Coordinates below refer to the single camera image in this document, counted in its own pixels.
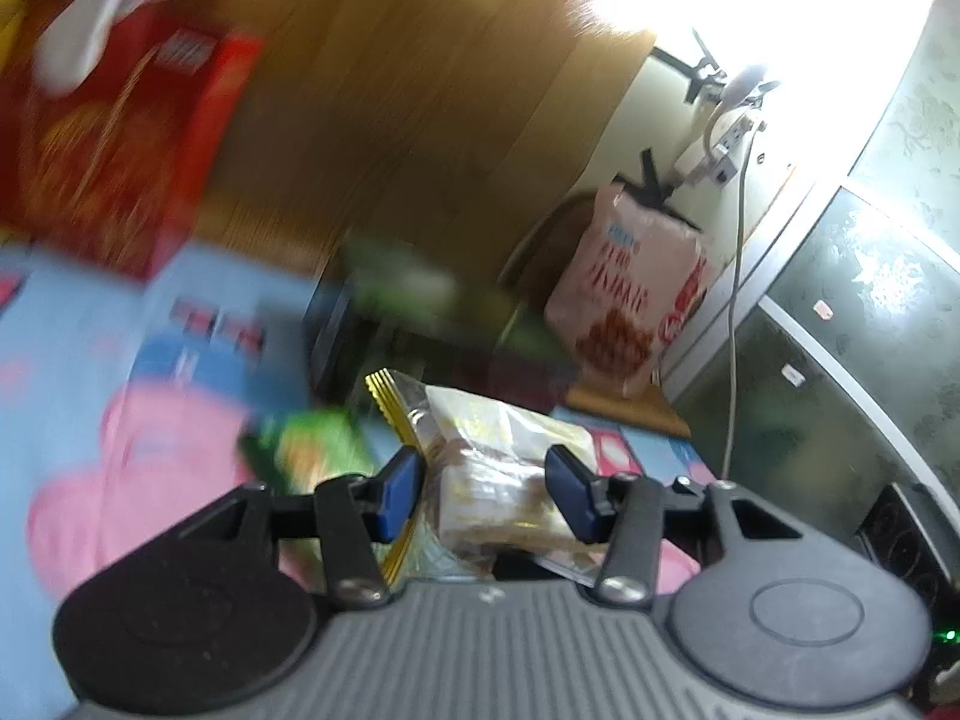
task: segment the red snack bag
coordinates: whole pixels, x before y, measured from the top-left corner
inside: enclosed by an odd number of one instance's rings
[[[144,5],[114,25],[79,89],[48,98],[32,79],[32,50],[63,7],[31,1],[0,76],[0,223],[150,278],[193,229],[263,44]]]
[[[707,288],[708,270],[699,233],[613,184],[597,191],[593,220],[544,314],[587,379],[634,394]]]

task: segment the wooden wall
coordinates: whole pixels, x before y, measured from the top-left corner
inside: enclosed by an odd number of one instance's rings
[[[315,271],[361,227],[496,274],[653,44],[585,30],[582,3],[178,0],[269,41],[198,234]]]

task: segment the gray gripper base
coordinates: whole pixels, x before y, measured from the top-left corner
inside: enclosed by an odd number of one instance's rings
[[[568,581],[409,584],[345,613],[296,671],[194,720],[784,720],[690,672],[648,617],[600,608]],[[81,704],[69,720],[130,720]],[[891,697],[818,720],[914,718]]]

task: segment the pink snack bag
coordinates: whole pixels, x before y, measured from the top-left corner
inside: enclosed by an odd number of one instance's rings
[[[544,314],[587,379],[631,395],[650,382],[708,271],[699,233],[611,184],[597,191],[593,220]]]

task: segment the red box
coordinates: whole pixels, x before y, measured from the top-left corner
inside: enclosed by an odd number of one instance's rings
[[[32,0],[0,76],[0,223],[137,278],[189,237],[262,41],[146,5],[78,90],[47,98],[32,47],[64,7]]]

